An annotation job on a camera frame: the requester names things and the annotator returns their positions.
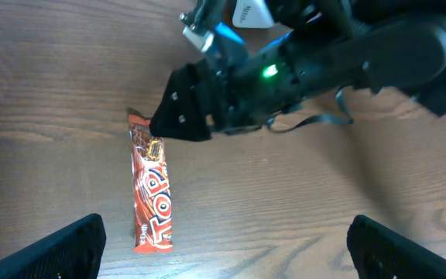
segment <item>brown wrapper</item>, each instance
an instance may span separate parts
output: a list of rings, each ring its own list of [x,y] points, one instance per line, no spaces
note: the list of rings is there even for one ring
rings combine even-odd
[[[171,195],[163,139],[149,120],[129,113],[137,253],[171,252]]]

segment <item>green led indicator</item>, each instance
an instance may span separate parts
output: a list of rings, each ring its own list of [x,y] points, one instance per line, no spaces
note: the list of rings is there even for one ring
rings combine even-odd
[[[276,64],[273,64],[269,67],[267,67],[266,69],[264,69],[264,71],[262,72],[262,76],[264,78],[271,78],[272,76],[274,76],[275,74],[278,74],[278,69],[276,69]]]

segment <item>wooden surface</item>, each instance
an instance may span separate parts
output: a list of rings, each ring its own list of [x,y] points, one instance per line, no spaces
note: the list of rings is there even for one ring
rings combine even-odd
[[[0,259],[92,212],[101,278],[356,278],[357,214],[446,258],[446,118],[390,90],[350,92],[348,128],[168,139],[174,251],[132,252],[125,107],[152,115],[197,60],[177,21],[194,2],[0,0]],[[244,35],[256,50],[283,31]]]

